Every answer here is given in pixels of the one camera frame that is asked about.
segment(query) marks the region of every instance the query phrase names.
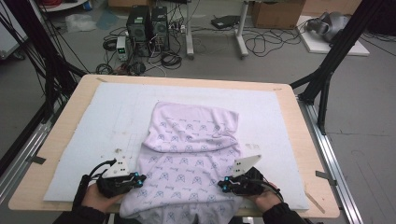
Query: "white board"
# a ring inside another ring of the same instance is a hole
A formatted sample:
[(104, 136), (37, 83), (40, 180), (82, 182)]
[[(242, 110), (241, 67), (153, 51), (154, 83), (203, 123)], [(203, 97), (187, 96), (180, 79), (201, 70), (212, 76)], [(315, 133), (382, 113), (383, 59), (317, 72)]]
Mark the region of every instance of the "white board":
[(244, 156), (262, 154), (255, 167), (281, 188), (292, 209), (308, 209), (273, 92), (117, 83), (102, 83), (96, 90), (61, 157), (44, 200), (72, 202), (81, 176), (102, 161), (125, 157), (133, 171), (141, 143), (149, 133), (151, 112), (159, 101), (215, 106), (239, 113), (236, 137)]
[[(297, 25), (303, 24), (305, 21), (308, 21), (310, 19), (312, 19), (312, 17), (301, 16), (297, 22)], [(297, 30), (302, 33), (301, 37), (308, 52), (326, 54), (330, 51), (331, 48), (329, 47), (329, 43), (324, 41), (323, 37), (315, 33), (315, 31), (311, 31), (311, 32), (306, 31), (304, 33), (305, 28), (301, 28)], [(370, 52), (358, 40), (356, 41), (355, 46), (352, 47), (352, 49), (349, 51), (347, 55), (367, 57), (370, 55)]]

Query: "lavender towel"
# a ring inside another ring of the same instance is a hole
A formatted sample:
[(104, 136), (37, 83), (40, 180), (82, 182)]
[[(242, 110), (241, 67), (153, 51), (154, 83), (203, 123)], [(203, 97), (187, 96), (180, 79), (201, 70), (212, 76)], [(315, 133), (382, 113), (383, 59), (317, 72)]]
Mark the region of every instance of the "lavender towel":
[(221, 108), (156, 104), (143, 143), (138, 172), (147, 175), (131, 190), (120, 216), (142, 223), (228, 223), (242, 198), (221, 192), (219, 180), (231, 175), (241, 157), (238, 115)]

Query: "gray floor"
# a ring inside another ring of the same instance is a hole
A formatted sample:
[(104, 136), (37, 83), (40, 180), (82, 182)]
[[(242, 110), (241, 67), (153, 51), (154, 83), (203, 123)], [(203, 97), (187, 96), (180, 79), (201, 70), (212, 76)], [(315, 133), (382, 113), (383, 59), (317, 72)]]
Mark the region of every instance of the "gray floor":
[[(210, 27), (208, 22), (216, 11), (217, 5), (201, 4), (192, 22)], [(94, 21), (99, 21), (103, 12), (100, 8), (87, 14), (92, 15)], [(59, 20), (74, 13), (86, 12), (74, 8), (53, 16)], [(221, 15), (238, 13), (237, 2), (221, 10)], [(124, 19), (118, 19), (108, 30), (64, 34), (64, 38), (88, 69), (94, 71), (96, 65), (103, 62), (103, 37), (124, 24)], [(201, 32), (194, 38), (195, 48), (200, 53), (193, 61), (185, 58), (179, 69), (166, 70), (167, 77), (291, 83), (315, 71), (325, 57), (308, 53), (300, 43), (285, 45), (264, 58), (250, 54), (241, 61), (236, 42), (229, 34)], [(396, 43), (371, 41), (396, 54)], [(332, 78), (326, 130), (363, 221), (396, 223), (396, 105), (393, 100), (396, 94), (396, 58), (363, 40), (361, 43), (370, 51), (370, 56), (346, 57)], [(64, 49), (69, 62), (79, 66), (71, 51)], [(185, 57), (185, 51), (182, 50), (180, 55)], [(152, 69), (146, 75), (165, 76), (159, 69)], [(44, 101), (28, 60), (0, 63), (0, 94), (0, 156), (3, 156)], [(10, 211), (7, 208), (9, 196), (0, 205), (1, 223), (51, 223), (59, 215)], [(347, 223), (343, 216), (314, 221)]]

